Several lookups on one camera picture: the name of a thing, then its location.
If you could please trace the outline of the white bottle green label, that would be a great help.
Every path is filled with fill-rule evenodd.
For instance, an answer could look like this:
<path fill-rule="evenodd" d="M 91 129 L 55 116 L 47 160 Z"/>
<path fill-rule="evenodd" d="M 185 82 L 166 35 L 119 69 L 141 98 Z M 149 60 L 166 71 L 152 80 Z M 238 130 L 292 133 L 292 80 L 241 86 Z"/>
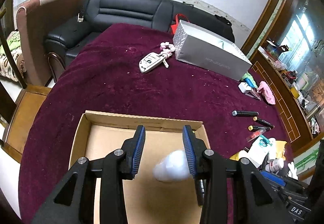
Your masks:
<path fill-rule="evenodd" d="M 276 159 L 276 139 L 275 138 L 269 138 L 270 147 L 268 152 L 268 163 Z"/>

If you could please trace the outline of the yellow foil packet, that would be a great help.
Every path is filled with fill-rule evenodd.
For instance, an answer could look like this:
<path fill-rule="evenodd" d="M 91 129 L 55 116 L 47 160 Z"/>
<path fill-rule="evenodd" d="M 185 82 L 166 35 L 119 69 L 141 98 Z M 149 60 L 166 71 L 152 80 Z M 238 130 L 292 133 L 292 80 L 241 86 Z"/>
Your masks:
<path fill-rule="evenodd" d="M 285 145 L 287 144 L 286 141 L 276 141 L 276 158 L 282 158 L 283 160 L 286 160 L 285 157 Z M 238 153 L 232 155 L 230 157 L 231 160 L 235 160 L 238 161 L 240 158 L 242 157 L 247 157 L 248 156 L 248 152 L 246 150 L 240 150 Z"/>

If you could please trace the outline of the teal white pack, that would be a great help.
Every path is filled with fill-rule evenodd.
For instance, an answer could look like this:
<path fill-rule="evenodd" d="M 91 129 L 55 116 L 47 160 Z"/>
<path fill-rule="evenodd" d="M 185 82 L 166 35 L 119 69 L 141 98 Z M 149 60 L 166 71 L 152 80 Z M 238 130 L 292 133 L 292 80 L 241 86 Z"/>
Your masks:
<path fill-rule="evenodd" d="M 267 147 L 271 145 L 269 139 L 267 139 L 264 135 L 260 135 L 258 137 L 258 141 L 259 141 L 259 146 L 261 147 Z"/>

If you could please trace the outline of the white pill bottle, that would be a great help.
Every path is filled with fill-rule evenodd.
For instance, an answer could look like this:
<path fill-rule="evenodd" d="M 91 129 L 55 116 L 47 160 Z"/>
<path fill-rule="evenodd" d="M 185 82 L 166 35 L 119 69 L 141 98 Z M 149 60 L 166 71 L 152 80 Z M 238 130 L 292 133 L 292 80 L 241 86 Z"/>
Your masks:
<path fill-rule="evenodd" d="M 153 176 L 160 182 L 180 182 L 190 178 L 186 153 L 183 150 L 171 152 L 155 165 Z"/>

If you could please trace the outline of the cardboard tray box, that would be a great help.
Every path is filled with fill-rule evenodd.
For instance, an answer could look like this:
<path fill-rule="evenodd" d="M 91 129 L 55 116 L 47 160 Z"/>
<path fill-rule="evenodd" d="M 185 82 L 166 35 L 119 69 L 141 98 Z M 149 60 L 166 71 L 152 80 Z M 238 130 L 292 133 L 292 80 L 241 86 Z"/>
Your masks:
<path fill-rule="evenodd" d="M 153 168 L 171 152 L 183 149 L 184 125 L 210 146 L 203 122 L 87 110 L 76 129 L 69 164 L 80 157 L 104 158 L 133 137 L 138 125 L 145 127 L 146 140 L 138 174 L 132 181 L 123 181 L 128 222 L 199 223 L 201 207 L 193 178 L 163 183 L 155 179 Z"/>

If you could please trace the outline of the white power adapter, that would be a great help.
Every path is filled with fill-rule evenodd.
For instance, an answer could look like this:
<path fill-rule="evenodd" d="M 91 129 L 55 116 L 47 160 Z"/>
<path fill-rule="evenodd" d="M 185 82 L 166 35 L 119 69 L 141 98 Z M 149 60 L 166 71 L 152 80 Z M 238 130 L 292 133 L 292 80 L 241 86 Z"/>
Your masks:
<path fill-rule="evenodd" d="M 269 152 L 269 147 L 270 146 L 259 146 L 259 141 L 257 138 L 249 149 L 248 156 L 246 158 L 248 158 L 256 168 L 259 168 Z"/>

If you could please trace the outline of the white cotton glove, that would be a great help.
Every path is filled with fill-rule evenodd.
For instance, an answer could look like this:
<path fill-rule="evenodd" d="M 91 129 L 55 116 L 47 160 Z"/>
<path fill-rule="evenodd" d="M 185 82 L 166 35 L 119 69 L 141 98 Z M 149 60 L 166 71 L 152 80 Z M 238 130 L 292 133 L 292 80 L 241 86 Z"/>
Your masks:
<path fill-rule="evenodd" d="M 290 178 L 298 180 L 297 168 L 295 167 L 294 162 L 292 161 L 292 162 L 288 163 L 287 166 L 288 166 L 288 169 L 289 169 L 288 170 L 288 176 Z"/>

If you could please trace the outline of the clear case red items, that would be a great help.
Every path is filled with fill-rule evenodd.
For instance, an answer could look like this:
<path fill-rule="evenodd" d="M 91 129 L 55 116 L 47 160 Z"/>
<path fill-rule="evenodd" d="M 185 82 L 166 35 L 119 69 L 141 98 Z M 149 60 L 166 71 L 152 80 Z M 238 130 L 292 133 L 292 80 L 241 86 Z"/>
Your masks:
<path fill-rule="evenodd" d="M 265 133 L 267 130 L 266 128 L 259 129 L 258 131 L 253 132 L 250 136 L 247 137 L 247 142 L 252 141 L 255 138 L 258 138 L 260 135 Z"/>

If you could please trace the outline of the black marker yellow cap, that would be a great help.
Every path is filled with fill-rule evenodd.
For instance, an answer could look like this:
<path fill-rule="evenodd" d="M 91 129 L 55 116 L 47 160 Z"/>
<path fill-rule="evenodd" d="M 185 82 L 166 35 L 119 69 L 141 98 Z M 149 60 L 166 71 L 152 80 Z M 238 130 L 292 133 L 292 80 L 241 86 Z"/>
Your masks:
<path fill-rule="evenodd" d="M 248 126 L 248 130 L 251 131 L 251 132 L 255 132 L 255 131 L 259 131 L 259 130 L 262 130 L 262 131 L 270 131 L 271 128 L 270 127 L 267 127 L 267 126 L 250 125 L 250 126 Z"/>

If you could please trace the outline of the black marker gold cap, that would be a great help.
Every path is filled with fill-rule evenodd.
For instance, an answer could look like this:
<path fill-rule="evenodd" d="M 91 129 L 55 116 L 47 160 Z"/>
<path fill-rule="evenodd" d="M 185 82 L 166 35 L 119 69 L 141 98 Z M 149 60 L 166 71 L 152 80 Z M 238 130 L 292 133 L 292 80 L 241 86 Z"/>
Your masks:
<path fill-rule="evenodd" d="M 275 126 L 272 125 L 270 122 L 267 122 L 267 121 L 264 120 L 264 119 L 260 119 L 260 118 L 258 118 L 257 116 L 255 116 L 255 117 L 253 118 L 253 120 L 254 120 L 255 122 L 259 123 L 260 125 L 264 125 L 264 126 L 269 127 L 269 128 L 271 128 L 271 129 L 274 129 L 274 128 L 275 128 Z"/>

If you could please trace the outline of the black marker grey cap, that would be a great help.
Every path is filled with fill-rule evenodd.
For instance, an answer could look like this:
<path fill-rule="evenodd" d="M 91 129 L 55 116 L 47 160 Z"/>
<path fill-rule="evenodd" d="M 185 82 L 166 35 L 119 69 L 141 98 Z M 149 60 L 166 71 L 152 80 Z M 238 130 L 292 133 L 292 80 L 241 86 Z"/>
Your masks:
<path fill-rule="evenodd" d="M 254 117 L 258 116 L 258 112 L 253 112 L 253 111 L 239 111 L 239 110 L 233 110 L 232 111 L 233 116 L 244 116 L 244 117 Z"/>

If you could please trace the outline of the clear pen package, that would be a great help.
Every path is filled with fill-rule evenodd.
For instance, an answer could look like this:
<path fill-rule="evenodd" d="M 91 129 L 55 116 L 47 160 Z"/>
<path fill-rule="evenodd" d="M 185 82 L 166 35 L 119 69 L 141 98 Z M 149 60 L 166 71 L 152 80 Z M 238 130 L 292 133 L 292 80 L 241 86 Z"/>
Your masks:
<path fill-rule="evenodd" d="M 245 92 L 245 95 L 246 96 L 249 96 L 251 98 L 254 98 L 254 99 L 257 99 L 259 101 L 261 101 L 261 97 L 260 95 L 257 93 L 256 89 L 255 88 L 252 88 L 251 90 L 247 90 Z"/>

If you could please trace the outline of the pink cloth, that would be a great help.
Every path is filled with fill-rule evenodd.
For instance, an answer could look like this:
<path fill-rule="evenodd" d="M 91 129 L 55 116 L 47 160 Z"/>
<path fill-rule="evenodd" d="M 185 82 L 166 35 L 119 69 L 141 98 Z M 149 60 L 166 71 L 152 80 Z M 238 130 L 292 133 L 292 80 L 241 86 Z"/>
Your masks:
<path fill-rule="evenodd" d="M 272 90 L 270 89 L 270 86 L 265 82 L 261 81 L 259 84 L 259 87 L 256 89 L 257 93 L 262 95 L 265 99 L 265 101 L 270 105 L 275 105 L 275 97 L 272 93 Z"/>

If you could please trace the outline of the wooden chair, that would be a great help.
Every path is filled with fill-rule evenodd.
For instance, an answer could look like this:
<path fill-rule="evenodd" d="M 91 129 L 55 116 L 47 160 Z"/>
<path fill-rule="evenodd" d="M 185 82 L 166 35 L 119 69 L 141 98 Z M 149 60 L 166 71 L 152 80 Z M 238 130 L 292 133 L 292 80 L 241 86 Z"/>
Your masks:
<path fill-rule="evenodd" d="M 10 52 L 3 30 L 1 30 L 1 43 L 9 64 L 22 86 L 18 98 L 13 101 L 7 90 L 1 85 L 1 124 L 4 127 L 1 148 L 16 162 L 21 163 L 29 130 L 51 89 L 30 85 L 24 81 Z"/>

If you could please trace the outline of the small white charger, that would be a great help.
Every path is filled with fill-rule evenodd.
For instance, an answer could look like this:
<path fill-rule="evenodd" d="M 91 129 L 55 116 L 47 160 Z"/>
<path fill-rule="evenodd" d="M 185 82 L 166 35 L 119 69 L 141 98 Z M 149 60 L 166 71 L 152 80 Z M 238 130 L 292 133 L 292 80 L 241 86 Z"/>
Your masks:
<path fill-rule="evenodd" d="M 249 93 L 252 90 L 252 88 L 246 82 L 241 82 L 238 85 L 238 88 L 241 91 L 241 93 L 243 93 L 243 94 Z"/>

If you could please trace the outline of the green cloth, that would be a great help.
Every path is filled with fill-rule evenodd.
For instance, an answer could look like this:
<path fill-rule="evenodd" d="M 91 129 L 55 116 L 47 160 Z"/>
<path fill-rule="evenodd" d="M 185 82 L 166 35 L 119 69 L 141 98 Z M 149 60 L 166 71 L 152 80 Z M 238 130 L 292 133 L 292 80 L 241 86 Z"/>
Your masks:
<path fill-rule="evenodd" d="M 241 78 L 242 82 L 246 82 L 250 87 L 257 88 L 258 85 L 256 84 L 253 76 L 249 73 L 246 72 L 243 77 Z"/>

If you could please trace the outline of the dark red tablecloth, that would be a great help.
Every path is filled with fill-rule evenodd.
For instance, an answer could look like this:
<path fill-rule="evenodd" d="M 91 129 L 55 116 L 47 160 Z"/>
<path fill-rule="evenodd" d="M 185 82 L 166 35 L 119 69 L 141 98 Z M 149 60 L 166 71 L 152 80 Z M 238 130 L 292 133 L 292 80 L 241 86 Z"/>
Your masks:
<path fill-rule="evenodd" d="M 243 95 L 238 82 L 174 58 L 168 66 L 140 72 L 139 61 L 170 34 L 129 24 L 114 24 L 86 45 L 42 103 L 29 131 L 19 174 L 19 208 L 30 223 L 67 172 L 72 142 L 87 110 L 202 121 L 211 148 L 230 157 L 247 143 L 250 110 L 274 125 L 268 137 L 288 141 L 275 106 Z"/>

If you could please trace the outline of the wooden brick-pattern cabinet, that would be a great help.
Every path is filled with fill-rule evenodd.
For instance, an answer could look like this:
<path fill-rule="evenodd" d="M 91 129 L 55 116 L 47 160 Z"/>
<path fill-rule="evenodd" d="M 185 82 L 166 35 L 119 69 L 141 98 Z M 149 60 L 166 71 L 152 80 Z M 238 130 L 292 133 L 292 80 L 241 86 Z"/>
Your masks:
<path fill-rule="evenodd" d="M 321 0 L 268 0 L 241 50 L 274 94 L 293 157 L 301 155 L 323 136 L 314 136 L 308 122 L 312 109 L 323 110 Z M 307 106 L 298 92 L 309 99 Z"/>

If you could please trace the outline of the white car key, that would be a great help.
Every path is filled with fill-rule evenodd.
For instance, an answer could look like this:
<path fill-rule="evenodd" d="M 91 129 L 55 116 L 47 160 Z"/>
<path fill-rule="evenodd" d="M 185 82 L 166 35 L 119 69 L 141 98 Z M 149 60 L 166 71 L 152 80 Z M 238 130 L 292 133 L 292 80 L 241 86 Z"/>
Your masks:
<path fill-rule="evenodd" d="M 160 52 L 151 52 L 143 57 L 138 63 L 138 67 L 142 74 L 146 74 L 159 65 L 163 64 L 165 68 L 169 67 L 167 59 L 170 58 L 175 52 L 175 46 L 169 42 L 160 44 Z"/>

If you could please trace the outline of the silver grey long box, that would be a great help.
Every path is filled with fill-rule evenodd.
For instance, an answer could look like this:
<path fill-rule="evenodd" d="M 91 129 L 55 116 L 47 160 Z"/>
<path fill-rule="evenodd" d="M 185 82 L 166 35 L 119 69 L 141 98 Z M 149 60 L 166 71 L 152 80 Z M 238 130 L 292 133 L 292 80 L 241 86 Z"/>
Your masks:
<path fill-rule="evenodd" d="M 175 58 L 240 80 L 252 63 L 235 43 L 195 24 L 180 20 L 173 36 Z"/>

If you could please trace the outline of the black leather sofa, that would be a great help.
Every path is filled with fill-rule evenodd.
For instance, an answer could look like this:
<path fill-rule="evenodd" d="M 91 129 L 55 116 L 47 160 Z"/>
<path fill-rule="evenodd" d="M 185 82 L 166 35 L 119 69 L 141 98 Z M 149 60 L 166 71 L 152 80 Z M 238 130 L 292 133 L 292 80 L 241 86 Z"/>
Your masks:
<path fill-rule="evenodd" d="M 204 12 L 185 2 L 171 0 L 85 0 L 78 14 L 65 20 L 44 38 L 51 67 L 65 69 L 83 47 L 117 23 L 169 31 L 177 14 L 209 31 L 235 41 L 232 24 L 225 17 Z"/>

